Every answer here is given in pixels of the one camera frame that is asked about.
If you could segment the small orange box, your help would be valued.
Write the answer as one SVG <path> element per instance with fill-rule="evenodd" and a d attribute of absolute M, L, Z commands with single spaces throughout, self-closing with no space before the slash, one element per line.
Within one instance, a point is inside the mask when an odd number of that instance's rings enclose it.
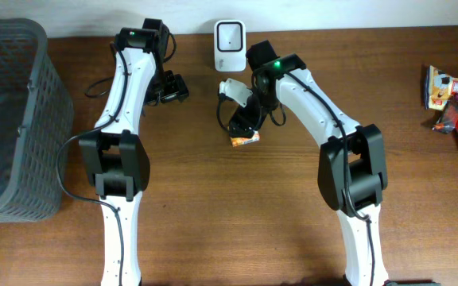
<path fill-rule="evenodd" d="M 251 137 L 230 137 L 230 140 L 233 147 L 239 147 L 260 141 L 260 135 L 255 131 Z"/>

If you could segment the cream chocolate chip bag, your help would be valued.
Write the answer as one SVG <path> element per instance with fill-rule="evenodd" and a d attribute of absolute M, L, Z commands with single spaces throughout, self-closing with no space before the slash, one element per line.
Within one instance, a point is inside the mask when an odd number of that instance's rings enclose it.
<path fill-rule="evenodd" d="M 424 82 L 425 109 L 443 110 L 453 95 L 458 95 L 458 78 L 430 65 Z"/>

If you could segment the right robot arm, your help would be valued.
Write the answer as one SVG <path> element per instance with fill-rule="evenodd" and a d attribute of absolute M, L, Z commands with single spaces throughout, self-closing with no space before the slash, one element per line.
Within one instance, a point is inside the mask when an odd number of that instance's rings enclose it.
<path fill-rule="evenodd" d="M 378 224 L 387 187 L 381 131 L 374 124 L 362 126 L 337 107 L 298 55 L 278 56 L 269 41 L 262 41 L 250 47 L 246 59 L 250 86 L 236 79 L 219 84 L 219 101 L 239 105 L 224 130 L 231 137 L 252 138 L 275 110 L 292 111 L 320 149 L 317 183 L 340 222 L 345 284 L 387 284 Z"/>

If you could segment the black orange snack packet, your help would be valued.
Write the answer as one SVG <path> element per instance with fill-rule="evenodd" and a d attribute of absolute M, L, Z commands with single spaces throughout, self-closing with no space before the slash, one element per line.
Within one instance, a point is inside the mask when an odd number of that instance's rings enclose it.
<path fill-rule="evenodd" d="M 432 130 L 440 133 L 451 133 L 458 122 L 458 94 L 454 94 L 446 103 L 442 115 L 433 125 Z"/>

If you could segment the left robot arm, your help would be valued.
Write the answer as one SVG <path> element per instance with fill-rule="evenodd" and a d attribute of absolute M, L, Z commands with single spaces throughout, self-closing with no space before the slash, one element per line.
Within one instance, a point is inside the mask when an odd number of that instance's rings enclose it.
<path fill-rule="evenodd" d="M 103 285 L 139 285 L 138 212 L 149 184 L 150 161 L 139 138 L 146 104 L 188 97 L 181 75 L 163 68 L 173 42 L 159 19 L 146 18 L 140 29 L 115 36 L 115 71 L 104 110 L 92 132 L 79 139 L 90 185 L 103 211 Z"/>

